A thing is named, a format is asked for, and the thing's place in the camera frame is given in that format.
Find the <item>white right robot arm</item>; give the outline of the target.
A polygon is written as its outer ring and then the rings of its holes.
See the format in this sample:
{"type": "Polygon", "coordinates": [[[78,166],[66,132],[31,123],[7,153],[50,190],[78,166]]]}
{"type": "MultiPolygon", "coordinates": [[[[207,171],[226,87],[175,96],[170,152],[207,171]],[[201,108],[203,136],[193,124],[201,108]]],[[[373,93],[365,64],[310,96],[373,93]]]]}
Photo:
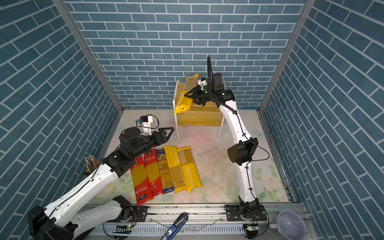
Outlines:
{"type": "Polygon", "coordinates": [[[207,102],[214,102],[224,116],[234,145],[228,148],[228,156],[232,163],[236,164],[240,176],[241,190],[239,196],[239,208],[244,219],[252,219],[263,208],[255,193],[251,178],[251,166],[253,155],[259,146],[258,139],[252,138],[247,131],[238,112],[235,96],[231,90],[214,90],[213,87],[196,86],[184,97],[192,99],[196,105],[204,106],[207,102]]]}

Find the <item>yellow pastatime bag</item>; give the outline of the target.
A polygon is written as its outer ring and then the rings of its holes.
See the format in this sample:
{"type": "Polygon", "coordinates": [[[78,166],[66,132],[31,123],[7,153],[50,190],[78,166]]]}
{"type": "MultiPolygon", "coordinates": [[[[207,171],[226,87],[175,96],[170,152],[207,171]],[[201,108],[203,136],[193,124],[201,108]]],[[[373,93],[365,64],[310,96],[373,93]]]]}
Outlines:
{"type": "Polygon", "coordinates": [[[193,88],[195,88],[198,85],[197,84],[198,79],[199,79],[199,74],[195,74],[191,77],[186,78],[186,82],[183,86],[181,95],[178,98],[178,102],[174,110],[175,114],[179,114],[179,113],[190,110],[193,100],[185,97],[185,94],[188,93],[190,90],[193,90],[193,88]]]}
{"type": "Polygon", "coordinates": [[[185,177],[182,170],[181,157],[176,146],[164,147],[167,163],[171,173],[171,178],[175,188],[175,193],[179,193],[187,189],[185,177]]]}
{"type": "Polygon", "coordinates": [[[181,158],[181,167],[185,177],[187,191],[190,192],[192,189],[202,188],[203,185],[194,161],[191,147],[179,148],[178,153],[181,158]]]}

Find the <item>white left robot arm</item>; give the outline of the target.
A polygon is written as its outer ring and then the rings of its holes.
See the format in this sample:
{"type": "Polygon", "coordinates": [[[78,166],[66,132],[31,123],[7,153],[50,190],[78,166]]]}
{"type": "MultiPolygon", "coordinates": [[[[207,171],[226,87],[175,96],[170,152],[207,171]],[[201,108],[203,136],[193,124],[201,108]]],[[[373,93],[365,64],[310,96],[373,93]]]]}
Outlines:
{"type": "Polygon", "coordinates": [[[159,128],[144,136],[131,127],[119,136],[120,146],[104,158],[99,167],[73,189],[45,207],[35,206],[28,212],[29,231],[35,240],[73,240],[94,227],[110,221],[134,220],[132,204],[123,196],[92,210],[81,212],[106,186],[113,183],[134,166],[144,153],[166,143],[173,127],[159,128]]]}

